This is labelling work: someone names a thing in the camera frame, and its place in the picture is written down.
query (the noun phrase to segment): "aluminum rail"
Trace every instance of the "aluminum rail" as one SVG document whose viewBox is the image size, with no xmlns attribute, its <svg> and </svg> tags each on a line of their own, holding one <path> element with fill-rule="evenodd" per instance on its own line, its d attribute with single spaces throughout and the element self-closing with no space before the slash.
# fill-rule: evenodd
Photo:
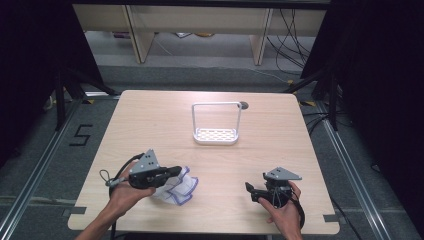
<svg viewBox="0 0 424 240">
<path fill-rule="evenodd" d="M 317 102 L 317 107 L 320 113 L 326 112 L 326 108 L 321 101 Z M 328 120 L 323 120 L 323 122 L 376 239 L 392 239 L 386 224 L 383 221 L 383 218 L 381 217 L 376 205 L 374 204 L 371 196 L 368 193 L 368 190 L 365 187 L 365 184 L 362 182 L 361 177 L 359 176 L 359 173 L 356 170 L 354 163 L 352 162 L 352 159 L 350 158 L 339 136 L 339 133 L 334 131 L 331 123 Z"/>
</svg>

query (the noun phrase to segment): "metal basket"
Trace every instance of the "metal basket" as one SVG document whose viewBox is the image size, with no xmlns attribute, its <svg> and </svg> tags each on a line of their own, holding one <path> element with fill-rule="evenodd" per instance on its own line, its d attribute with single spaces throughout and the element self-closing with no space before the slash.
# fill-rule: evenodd
<svg viewBox="0 0 424 240">
<path fill-rule="evenodd" d="M 198 128 L 196 125 L 196 106 L 199 105 L 235 105 L 238 107 L 237 122 L 235 128 Z M 240 116 L 242 104 L 240 102 L 200 102 L 193 103 L 192 107 L 193 116 L 193 137 L 194 140 L 203 145 L 232 145 L 237 142 L 240 125 Z"/>
</svg>

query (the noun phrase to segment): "wire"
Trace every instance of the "wire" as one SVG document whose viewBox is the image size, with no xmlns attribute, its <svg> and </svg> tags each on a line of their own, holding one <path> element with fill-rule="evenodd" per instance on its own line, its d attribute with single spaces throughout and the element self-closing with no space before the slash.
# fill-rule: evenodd
<svg viewBox="0 0 424 240">
<path fill-rule="evenodd" d="M 121 169 L 119 169 L 118 173 L 116 174 L 115 178 L 113 179 L 109 179 L 114 181 L 116 179 L 119 179 L 119 176 L 121 176 L 122 172 L 125 170 L 125 168 L 127 168 L 127 166 L 134 160 L 136 159 L 140 159 L 142 156 L 144 155 L 144 153 L 141 153 L 139 155 L 135 155 L 134 157 L 130 158 L 122 167 Z M 110 196 L 112 196 L 112 192 L 113 192 L 113 187 L 109 187 L 109 198 Z M 116 221 L 112 224 L 112 229 L 110 231 L 110 240 L 114 240 L 115 239 L 115 234 L 116 234 Z"/>
<path fill-rule="evenodd" d="M 353 226 L 353 224 L 350 222 L 349 218 L 346 216 L 342 208 L 339 206 L 339 204 L 334 200 L 334 198 L 330 195 L 331 201 L 336 205 L 337 209 L 339 209 L 340 213 L 343 215 L 346 222 L 349 224 L 349 226 L 352 228 L 353 232 L 355 233 L 356 237 L 360 240 L 362 240 L 361 235 L 359 235 L 359 232 L 356 230 L 356 228 Z"/>
</svg>

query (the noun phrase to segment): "hand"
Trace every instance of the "hand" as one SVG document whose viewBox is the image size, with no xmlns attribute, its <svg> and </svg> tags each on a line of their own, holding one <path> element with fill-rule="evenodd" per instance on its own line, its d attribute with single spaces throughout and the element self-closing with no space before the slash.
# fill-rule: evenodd
<svg viewBox="0 0 424 240">
<path fill-rule="evenodd" d="M 128 179 L 129 170 L 136 164 L 136 162 L 137 160 L 130 163 L 119 177 L 125 177 Z M 156 188 L 153 187 L 140 190 L 131 187 L 128 181 L 122 182 L 114 188 L 106 209 L 111 209 L 114 214 L 116 214 L 117 218 L 122 217 L 138 201 L 140 201 L 142 198 L 153 195 L 155 191 Z"/>
<path fill-rule="evenodd" d="M 292 198 L 299 200 L 298 197 L 300 197 L 301 193 L 300 189 L 291 181 L 289 181 L 289 184 L 295 193 Z M 267 219 L 267 222 L 275 223 L 278 230 L 287 240 L 302 239 L 299 212 L 292 201 L 289 200 L 282 208 L 275 208 L 264 198 L 259 198 L 258 201 L 271 215 Z"/>
<path fill-rule="evenodd" d="M 125 171 L 121 174 L 121 177 L 128 179 L 129 170 L 134 166 L 137 161 L 134 161 L 128 165 Z M 130 186 L 128 181 L 119 183 L 112 192 L 112 196 L 109 199 L 106 207 L 99 213 L 87 228 L 82 231 L 77 240 L 93 240 L 101 239 L 101 237 L 107 232 L 108 228 L 118 218 L 125 215 L 138 201 L 144 197 L 148 197 L 155 193 L 156 188 L 148 189 L 136 189 Z"/>
</svg>

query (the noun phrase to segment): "gray floor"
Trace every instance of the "gray floor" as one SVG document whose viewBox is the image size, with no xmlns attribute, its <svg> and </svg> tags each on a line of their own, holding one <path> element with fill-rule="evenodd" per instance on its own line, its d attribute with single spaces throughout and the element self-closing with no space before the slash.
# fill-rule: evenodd
<svg viewBox="0 0 424 240">
<path fill-rule="evenodd" d="M 202 38 L 192 34 L 179 38 L 174 33 L 158 33 L 147 61 L 141 65 L 136 63 L 129 39 L 114 38 L 109 32 L 87 32 L 86 36 L 106 84 L 116 90 L 225 88 L 228 91 L 278 92 L 287 88 L 289 80 L 299 81 L 296 74 L 301 71 L 300 67 L 282 58 L 276 62 L 276 52 L 269 43 L 262 65 L 255 66 L 248 36 L 217 34 Z M 270 39 L 280 46 L 275 36 Z M 314 38 L 299 40 L 305 48 L 310 49 Z M 298 54 L 287 53 L 301 62 Z M 84 87 L 87 91 L 96 91 L 90 86 Z M 311 84 L 299 90 L 296 93 L 299 101 L 311 100 L 313 87 L 314 84 Z M 95 100 L 92 104 L 78 104 L 58 150 L 54 152 L 19 223 L 14 226 L 11 239 L 71 239 L 78 234 L 78 231 L 67 227 L 68 213 L 79 195 L 116 103 L 117 100 Z M 67 103 L 68 108 L 73 104 L 76 103 Z M 303 105 L 300 108 L 303 114 L 318 111 L 313 106 Z M 305 123 L 315 117 L 305 115 Z M 392 239 L 421 239 L 384 176 L 371 169 L 373 160 L 349 118 L 339 114 L 337 120 L 338 134 Z M 90 139 L 85 146 L 71 147 L 70 144 L 82 140 L 74 137 L 81 124 L 92 125 L 80 132 L 90 135 Z M 55 134 L 54 127 L 53 108 L 46 111 L 35 124 L 27 141 L 21 146 L 21 155 L 11 158 L 0 170 L 0 216 L 3 218 L 42 158 Z M 323 123 L 315 128 L 311 140 L 329 194 L 341 206 L 347 218 L 335 206 L 340 217 L 340 232 L 335 236 L 306 235 L 305 239 L 357 239 L 348 221 L 355 226 L 362 239 L 381 239 L 375 236 Z"/>
</svg>

